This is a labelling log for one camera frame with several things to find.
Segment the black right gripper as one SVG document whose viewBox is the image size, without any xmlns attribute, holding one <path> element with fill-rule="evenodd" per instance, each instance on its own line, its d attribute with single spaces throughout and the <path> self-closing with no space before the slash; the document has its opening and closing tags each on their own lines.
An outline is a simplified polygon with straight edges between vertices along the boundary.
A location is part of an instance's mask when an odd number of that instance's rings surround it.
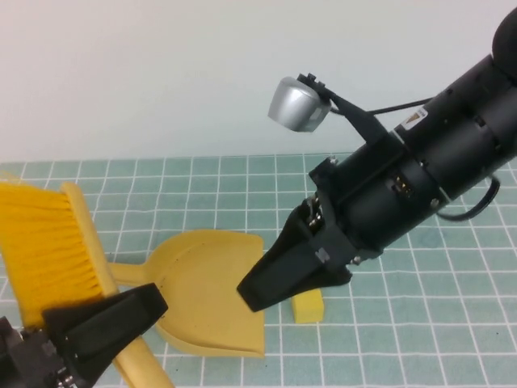
<svg viewBox="0 0 517 388">
<path fill-rule="evenodd" d="M 348 265 L 376 259 L 391 243 L 448 202 L 427 162 L 389 135 L 342 162 L 326 159 L 309 173 L 316 210 L 290 212 L 271 248 L 237 291 L 253 312 L 313 289 L 346 285 Z"/>
</svg>

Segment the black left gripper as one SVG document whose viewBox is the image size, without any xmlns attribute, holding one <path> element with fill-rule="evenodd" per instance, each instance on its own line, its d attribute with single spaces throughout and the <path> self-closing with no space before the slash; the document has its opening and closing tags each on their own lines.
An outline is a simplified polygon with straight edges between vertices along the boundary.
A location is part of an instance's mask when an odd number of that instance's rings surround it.
<svg viewBox="0 0 517 388">
<path fill-rule="evenodd" d="M 142 335 L 168 310 L 154 283 L 96 302 L 43 312 L 49 334 L 80 361 L 80 376 L 45 331 L 23 335 L 1 317 L 1 386 L 86 387 L 114 364 L 125 382 L 143 382 Z"/>
</svg>

